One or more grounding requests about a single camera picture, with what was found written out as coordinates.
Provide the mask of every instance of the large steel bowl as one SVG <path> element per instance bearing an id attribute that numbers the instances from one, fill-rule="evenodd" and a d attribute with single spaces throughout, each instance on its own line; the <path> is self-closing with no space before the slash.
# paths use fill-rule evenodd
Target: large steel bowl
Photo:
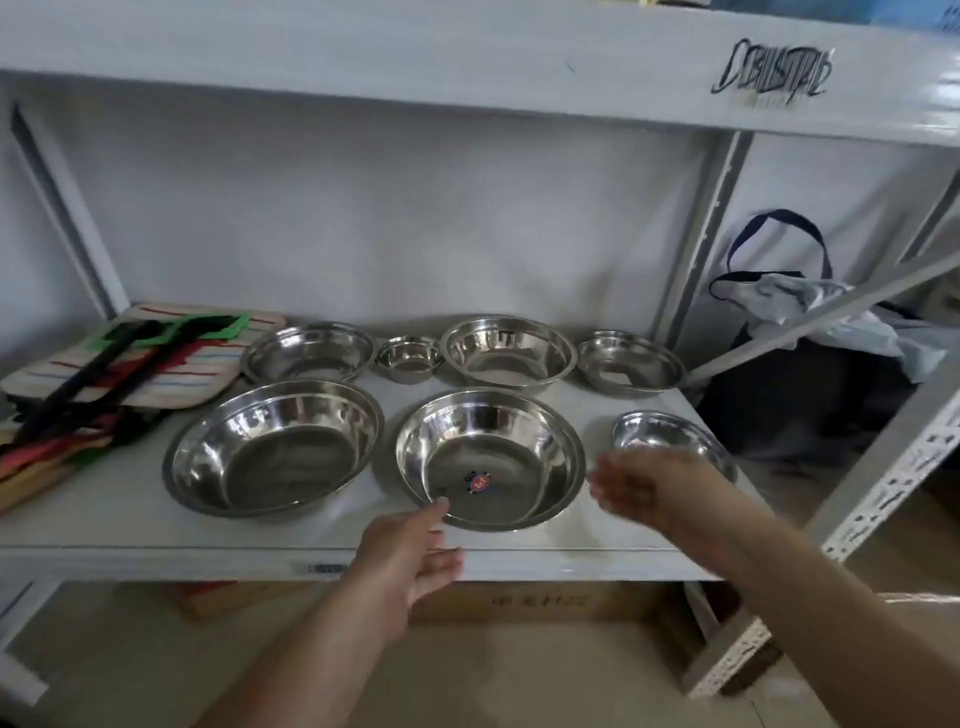
<path id="1" fill-rule="evenodd" d="M 513 316 L 462 321 L 444 334 L 440 348 L 461 375 L 498 387 L 542 387 L 577 364 L 577 350 L 562 334 Z"/>
<path id="2" fill-rule="evenodd" d="M 709 432 L 683 417 L 651 410 L 621 415 L 613 423 L 613 446 L 632 448 L 638 445 L 696 452 L 730 482 L 736 480 L 736 465 L 727 449 Z"/>
<path id="3" fill-rule="evenodd" d="M 367 465 L 382 431 L 376 401 L 346 384 L 268 384 L 189 426 L 167 451 L 163 477 L 187 508 L 260 516 L 343 488 Z"/>
<path id="4" fill-rule="evenodd" d="M 585 460 L 564 418 L 495 389 L 437 397 L 396 437 L 396 463 L 414 502 L 446 496 L 446 522 L 474 531 L 514 531 L 552 519 L 580 492 Z"/>
<path id="5" fill-rule="evenodd" d="M 254 384 L 289 379 L 348 381 L 376 357 L 376 342 L 364 330 L 320 321 L 274 331 L 254 341 L 240 367 Z"/>

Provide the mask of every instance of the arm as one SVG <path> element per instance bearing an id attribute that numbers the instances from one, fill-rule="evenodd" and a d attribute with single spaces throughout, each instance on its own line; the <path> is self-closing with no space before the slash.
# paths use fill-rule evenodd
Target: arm
<path id="1" fill-rule="evenodd" d="M 463 570 L 463 552 L 443 549 L 443 533 L 431 530 L 446 509 L 441 499 L 373 521 L 340 582 L 194 728 L 344 725 L 380 653 L 406 629 L 410 607 Z"/>
<path id="2" fill-rule="evenodd" d="M 960 670 L 705 460 L 622 450 L 601 458 L 590 492 L 732 582 L 841 725 L 960 725 Z"/>

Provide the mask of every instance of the bag strap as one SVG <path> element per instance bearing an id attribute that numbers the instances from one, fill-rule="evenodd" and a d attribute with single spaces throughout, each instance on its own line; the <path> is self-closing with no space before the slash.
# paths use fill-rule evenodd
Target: bag strap
<path id="1" fill-rule="evenodd" d="M 830 255 L 827 251 L 827 244 L 824 242 L 824 236 L 820 233 L 820 229 L 803 217 L 799 212 L 794 212 L 792 209 L 774 209 L 769 212 L 763 212 L 759 215 L 751 218 L 743 230 L 740 231 L 740 234 L 733 239 L 733 242 L 730 244 L 730 247 L 727 249 L 727 255 L 724 258 L 724 263 L 727 268 L 727 273 L 722 276 L 717 276 L 713 279 L 708 287 L 707 291 L 710 295 L 715 298 L 717 301 L 725 301 L 726 299 L 719 298 L 715 293 L 713 293 L 713 284 L 721 280 L 733 280 L 735 282 L 756 282 L 759 280 L 760 276 L 764 273 L 781 273 L 787 276 L 793 276 L 795 278 L 803 278 L 804 275 L 800 271 L 737 271 L 733 272 L 731 270 L 733 256 L 736 255 L 736 252 L 743 247 L 750 238 L 756 235 L 760 228 L 763 227 L 763 224 L 767 220 L 774 220 L 778 223 L 783 223 L 784 225 L 789 225 L 791 228 L 797 228 L 800 231 L 805 232 L 807 235 L 813 238 L 813 240 L 820 246 L 821 252 L 824 254 L 823 265 L 820 269 L 820 278 L 822 279 L 831 279 L 833 278 L 833 266 L 830 263 Z"/>

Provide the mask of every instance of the hand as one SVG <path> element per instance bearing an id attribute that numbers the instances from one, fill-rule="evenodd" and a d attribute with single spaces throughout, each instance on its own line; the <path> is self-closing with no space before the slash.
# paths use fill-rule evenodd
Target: hand
<path id="1" fill-rule="evenodd" d="M 383 608 L 387 638 L 402 636 L 410 607 L 445 587 L 464 570 L 464 552 L 444 548 L 444 533 L 433 530 L 449 503 L 440 498 L 415 513 L 381 516 L 363 532 L 344 579 Z"/>
<path id="2" fill-rule="evenodd" d="M 738 539 L 773 516 L 699 455 L 637 447 L 601 455 L 588 475 L 605 511 L 657 529 L 705 569 L 733 579 Z"/>

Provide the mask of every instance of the bowl rim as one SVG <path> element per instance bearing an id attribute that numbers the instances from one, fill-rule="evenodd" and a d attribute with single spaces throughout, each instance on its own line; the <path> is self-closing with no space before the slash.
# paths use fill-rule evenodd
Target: bowl rim
<path id="1" fill-rule="evenodd" d="M 570 504 L 580 495 L 581 490 L 583 490 L 584 482 L 587 478 L 587 455 L 584 451 L 584 443 L 580 439 L 580 435 L 577 434 L 576 428 L 571 425 L 566 418 L 557 412 L 552 407 L 543 404 L 540 401 L 533 400 L 529 397 L 524 397 L 517 392 L 513 392 L 509 389 L 503 389 L 499 387 L 461 387 L 459 389 L 452 389 L 446 392 L 440 393 L 433 397 L 428 398 L 427 400 L 422 401 L 419 405 L 413 409 L 410 414 L 403 419 L 399 427 L 396 429 L 396 434 L 394 435 L 394 464 L 396 465 L 396 470 L 399 473 L 400 481 L 403 483 L 403 490 L 418 507 L 425 507 L 430 505 L 433 501 L 427 497 L 423 497 L 411 485 L 410 481 L 407 480 L 407 476 L 403 471 L 401 466 L 400 457 L 399 457 L 399 444 L 400 437 L 403 434 L 404 430 L 407 429 L 407 426 L 414 420 L 423 419 L 421 413 L 427 407 L 430 407 L 432 404 L 439 400 L 443 400 L 447 397 L 452 397 L 454 395 L 469 395 L 469 394 L 484 394 L 484 393 L 495 393 L 497 395 L 504 395 L 507 397 L 512 397 L 517 400 L 521 400 L 528 404 L 532 404 L 537 409 L 546 413 L 554 423 L 559 426 L 559 430 L 562 435 L 565 437 L 567 442 L 573 447 L 573 463 L 570 469 L 570 479 L 574 481 L 574 484 L 570 489 L 564 493 L 564 496 L 554 503 L 550 508 L 548 508 L 543 513 L 531 519 L 520 519 L 518 521 L 511 521 L 506 523 L 490 523 L 484 524 L 476 521 L 468 521 L 467 519 L 461 519 L 456 516 L 451 516 L 446 514 L 444 516 L 444 523 L 449 525 L 456 526 L 458 528 L 463 528 L 466 531 L 476 531 L 480 533 L 510 533 L 513 531 L 525 530 L 527 528 L 533 528 L 534 526 L 542 525 L 548 521 L 559 516 L 563 511 L 565 511 Z"/>
<path id="2" fill-rule="evenodd" d="M 308 391 L 293 391 L 285 392 L 283 394 L 277 394 L 273 397 L 254 397 L 258 393 L 263 393 L 267 389 L 281 389 L 281 388 L 291 388 L 296 385 L 297 389 L 304 388 Z M 341 481 L 337 486 L 322 495 L 316 497 L 305 498 L 304 500 L 299 500 L 295 503 L 287 503 L 285 505 L 273 506 L 270 508 L 258 508 L 252 510 L 236 510 L 236 511 L 225 511 L 222 508 L 214 508 L 212 506 L 207 506 L 205 503 L 196 500 L 190 500 L 182 496 L 180 488 L 177 485 L 176 479 L 173 474 L 174 467 L 174 458 L 176 457 L 177 450 L 180 447 L 180 443 L 190 434 L 195 428 L 201 426 L 201 424 L 207 418 L 210 418 L 215 412 L 224 411 L 229 412 L 231 409 L 235 409 L 240 402 L 240 400 L 249 400 L 246 406 L 236 409 L 232 412 L 232 415 L 237 414 L 237 412 L 243 411 L 248 406 L 254 404 L 263 404 L 265 402 L 275 401 L 287 397 L 290 395 L 296 394 L 320 394 L 317 392 L 316 388 L 318 385 L 324 386 L 334 386 L 342 387 L 344 389 L 350 390 L 356 395 L 359 395 L 362 399 L 372 417 L 376 431 L 373 435 L 373 442 L 370 445 L 368 452 L 358 458 L 357 464 L 350 470 L 349 473 L 344 475 Z M 346 488 L 357 476 L 362 473 L 367 466 L 370 464 L 370 461 L 373 458 L 373 455 L 376 453 L 378 446 L 380 445 L 381 440 L 383 439 L 383 432 L 385 428 L 385 420 L 383 416 L 383 410 L 380 407 L 379 402 L 370 395 L 368 392 L 360 389 L 359 387 L 354 387 L 351 384 L 345 384 L 343 381 L 328 381 L 324 379 L 284 379 L 282 381 L 272 382 L 270 384 L 263 384 L 258 387 L 254 387 L 246 392 L 242 392 L 238 395 L 235 395 L 228 400 L 223 400 L 222 402 L 215 403 L 213 406 L 205 410 L 205 412 L 200 413 L 197 417 L 193 418 L 188 422 L 184 427 L 177 431 L 177 434 L 174 435 L 173 439 L 170 441 L 170 445 L 167 446 L 167 450 L 163 454 L 163 462 L 161 465 L 161 471 L 163 474 L 163 486 L 170 497 L 173 498 L 177 503 L 182 505 L 184 508 L 187 508 L 195 513 L 202 513 L 206 516 L 214 516 L 217 518 L 227 518 L 227 519 L 245 519 L 245 518 L 255 518 L 257 516 L 269 516 L 273 513 L 280 513 L 282 511 L 289 511 L 295 508 L 302 508 L 307 505 L 323 500 L 326 497 L 331 497 L 336 493 L 339 493 L 341 490 Z"/>
<path id="3" fill-rule="evenodd" d="M 418 336 L 416 334 L 409 334 L 405 336 L 394 336 L 393 338 L 387 339 L 385 342 L 383 342 L 383 344 L 380 345 L 380 348 L 376 351 L 376 357 L 374 358 L 376 365 L 383 367 L 384 369 L 393 369 L 394 367 L 384 364 L 381 360 L 381 357 L 390 349 L 398 347 L 401 344 L 423 344 L 424 346 L 430 347 L 437 353 L 437 362 L 432 364 L 429 369 L 424 369 L 423 371 L 425 373 L 433 372 L 435 369 L 437 369 L 437 367 L 443 364 L 446 359 L 446 357 L 444 357 L 444 353 L 440 350 L 440 342 L 437 341 L 437 339 L 433 338 L 432 336 Z"/>
<path id="4" fill-rule="evenodd" d="M 587 363 L 592 361 L 592 357 L 585 356 L 581 352 L 581 348 L 586 343 L 600 338 L 620 339 L 632 344 L 642 344 L 649 349 L 654 350 L 658 356 L 666 359 L 670 364 L 676 367 L 678 372 L 677 380 L 668 387 L 637 387 L 633 384 L 618 384 L 617 382 L 607 381 L 601 378 L 601 383 L 604 387 L 626 393 L 636 392 L 638 394 L 658 394 L 660 392 L 669 392 L 671 389 L 684 386 L 687 370 L 685 364 L 676 354 L 667 349 L 665 346 L 658 344 L 656 341 L 647 339 L 643 336 L 632 333 L 631 331 L 624 331 L 618 328 L 598 328 L 597 330 L 591 331 L 586 336 L 582 336 L 577 339 L 577 369 L 587 378 L 588 381 L 593 382 L 597 375 L 587 369 Z"/>
<path id="5" fill-rule="evenodd" d="M 258 374 L 254 368 L 251 366 L 253 357 L 261 350 L 269 341 L 285 339 L 287 336 L 293 336 L 298 333 L 306 333 L 307 331 L 316 331 L 316 330 L 334 330 L 334 331 L 346 331 L 352 333 L 361 339 L 363 339 L 370 346 L 370 354 L 367 358 L 357 365 L 347 376 L 343 376 L 339 379 L 323 379 L 320 377 L 298 377 L 298 381 L 350 381 L 351 379 L 356 378 L 363 373 L 367 367 L 376 359 L 378 348 L 376 346 L 376 339 L 374 339 L 369 333 L 364 331 L 360 327 L 356 327 L 353 324 L 347 324 L 342 321 L 313 321 L 308 324 L 297 324 L 295 326 L 290 326 L 286 328 L 281 328 L 276 331 L 267 331 L 262 336 L 258 336 L 254 339 L 251 344 L 246 347 L 243 351 L 243 355 L 240 357 L 240 371 L 243 373 L 243 376 L 253 384 L 279 384 L 281 381 L 292 381 L 291 379 L 269 379 L 265 376 Z"/>
<path id="6" fill-rule="evenodd" d="M 726 468 L 724 470 L 720 470 L 719 468 L 717 468 L 717 471 L 721 475 L 726 477 L 730 482 L 732 483 L 736 482 L 737 475 L 739 474 L 739 468 L 737 468 L 736 463 L 733 461 L 733 456 L 730 454 L 730 451 L 727 450 L 725 447 L 723 447 L 723 444 L 719 440 L 717 440 L 716 435 L 714 435 L 712 432 L 707 430 L 705 427 L 701 425 L 697 425 L 692 420 L 688 420 L 686 417 L 681 417 L 680 415 L 674 414 L 673 412 L 664 412 L 663 410 L 660 410 L 660 409 L 635 409 L 630 412 L 624 412 L 622 415 L 618 415 L 613 419 L 613 426 L 610 429 L 611 443 L 614 449 L 625 449 L 624 446 L 618 445 L 616 443 L 617 428 L 620 427 L 622 424 L 624 424 L 627 420 L 633 417 L 636 417 L 637 415 L 663 417 L 666 420 L 672 420 L 674 423 L 691 427 L 702 438 L 704 438 L 704 440 L 706 440 L 708 444 L 718 449 L 726 459 L 727 465 L 729 466 L 729 471 L 727 472 Z"/>
<path id="7" fill-rule="evenodd" d="M 478 375 L 476 372 L 470 372 L 467 369 L 464 369 L 457 362 L 453 360 L 452 356 L 450 356 L 450 352 L 449 352 L 450 337 L 453 336 L 453 334 L 457 331 L 458 328 L 466 326 L 467 324 L 475 324 L 478 321 L 489 321 L 489 320 L 514 321 L 521 324 L 526 324 L 528 326 L 532 326 L 534 328 L 546 329 L 547 331 L 549 331 L 551 334 L 559 338 L 564 343 L 564 346 L 566 348 L 566 357 L 567 357 L 566 366 L 558 374 L 549 376 L 546 379 L 538 379 L 537 381 L 530 382 L 528 384 L 502 384 L 500 382 L 490 381 L 489 379 L 485 379 L 481 375 Z M 546 386 L 547 384 L 552 384 L 553 382 L 563 379 L 565 376 L 570 374 L 570 372 L 572 372 L 574 368 L 577 366 L 577 360 L 579 358 L 577 353 L 577 348 L 566 336 L 561 334 L 555 328 L 548 326 L 543 322 L 534 321 L 533 319 L 524 319 L 520 316 L 511 316 L 510 314 L 501 314 L 501 313 L 491 313 L 484 316 L 474 316 L 469 319 L 464 319 L 463 321 L 458 321 L 456 324 L 454 324 L 444 332 L 444 336 L 440 340 L 440 353 L 446 360 L 447 364 L 453 367 L 453 369 L 456 370 L 462 376 L 465 376 L 468 379 L 472 379 L 474 381 L 483 382 L 484 384 L 492 388 L 500 388 L 500 389 L 507 389 L 507 390 L 536 389 L 538 387 Z"/>

